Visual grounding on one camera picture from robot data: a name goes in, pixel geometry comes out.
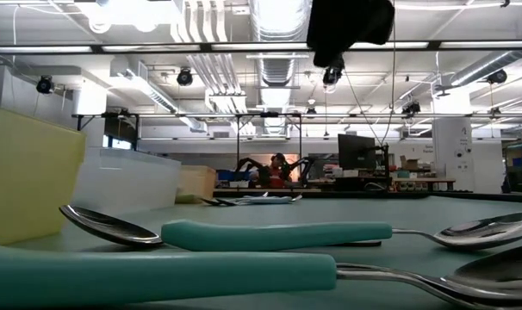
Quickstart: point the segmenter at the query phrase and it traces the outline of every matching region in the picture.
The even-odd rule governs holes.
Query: workbench
[[[328,221],[387,221],[394,227],[435,233],[448,226],[471,220],[522,211],[522,203],[484,201],[430,196],[420,199],[302,199],[289,205],[217,208],[175,206],[118,217],[156,233],[169,220],[190,219],[222,225],[277,225]],[[374,264],[409,270],[429,276],[445,276],[477,258],[522,245],[522,240],[486,251],[460,253],[413,235],[396,235],[380,247],[318,247],[294,252],[326,253],[337,262]],[[113,245],[74,225],[61,234],[33,239],[11,246],[46,251],[129,251]],[[156,252],[180,251],[166,246]],[[214,310],[214,309],[452,309],[445,301],[404,283],[339,281],[333,291],[250,294],[181,301],[162,301],[110,309]]]

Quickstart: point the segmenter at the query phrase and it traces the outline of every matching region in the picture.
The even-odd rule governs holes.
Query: plastic bin
[[[0,245],[57,233],[85,136],[0,108]]]
[[[214,169],[207,166],[184,165],[179,177],[180,194],[193,194],[202,198],[213,198],[215,179]]]
[[[124,214],[175,204],[181,163],[141,152],[90,148],[72,203]]]

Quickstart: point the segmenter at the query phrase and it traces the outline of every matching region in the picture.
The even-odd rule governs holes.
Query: teal foam grip
[[[162,240],[190,251],[280,251],[391,238],[382,222],[334,222],[277,226],[217,226],[190,220],[163,225]]]
[[[85,307],[328,290],[331,256],[300,253],[63,253],[0,246],[0,307]]]

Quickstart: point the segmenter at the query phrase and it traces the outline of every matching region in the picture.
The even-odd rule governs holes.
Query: ceiling
[[[415,6],[451,6],[466,3],[484,4],[500,1],[433,1],[433,0],[396,0],[396,4]],[[226,31],[229,40],[252,40],[250,15],[237,14],[247,6],[247,0],[225,1]],[[35,6],[49,12],[56,12],[49,5]],[[78,12],[73,5],[60,5],[65,12]],[[14,43],[16,25],[16,43],[24,44],[88,44],[95,42],[123,44],[172,42],[169,25],[159,25],[150,33],[141,33],[133,26],[113,26],[106,34],[92,34],[88,31],[88,20],[84,15],[46,14],[29,8],[18,8],[15,18],[14,5],[0,5],[0,45]],[[507,8],[466,9],[466,10],[408,10],[398,9],[395,22],[396,40],[479,40],[479,39],[522,39],[522,6],[511,5]],[[345,74],[337,90],[325,94],[322,88],[322,69],[313,66],[312,55],[309,59],[300,59],[295,69],[295,80],[291,91],[291,110],[305,112],[307,100],[315,99],[314,106],[319,113],[355,113],[359,108],[352,93],[365,111],[371,113],[389,112],[387,106],[395,102],[400,95],[413,88],[417,82],[434,75],[436,72],[456,72],[487,55],[488,52],[385,52],[385,53],[346,53]],[[247,95],[246,106],[251,111],[259,105],[258,75],[255,62],[244,54],[232,55],[234,67],[240,85]],[[150,69],[150,79],[174,98],[180,107],[187,111],[206,113],[204,104],[205,86],[200,78],[195,77],[191,86],[180,87],[176,82],[179,68],[190,65],[186,55],[156,54],[137,55],[134,59],[142,60]],[[98,66],[109,64],[109,56],[27,56],[19,57],[18,65],[78,65],[94,71]],[[395,63],[395,78],[392,74]],[[307,78],[304,72],[311,71]],[[494,86],[490,96],[488,84],[472,84],[471,105],[475,111],[488,111],[493,103],[522,97],[522,59],[506,68],[506,85]],[[114,85],[109,93],[109,105],[126,107],[140,112],[157,112],[155,105],[140,91],[119,88],[116,79],[108,81]],[[431,94],[418,98],[422,111],[431,112]],[[508,112],[522,112],[522,105],[509,109]],[[313,119],[312,122],[326,120]],[[156,125],[179,124],[176,120],[150,121]],[[510,120],[505,123],[520,123],[522,120]]]

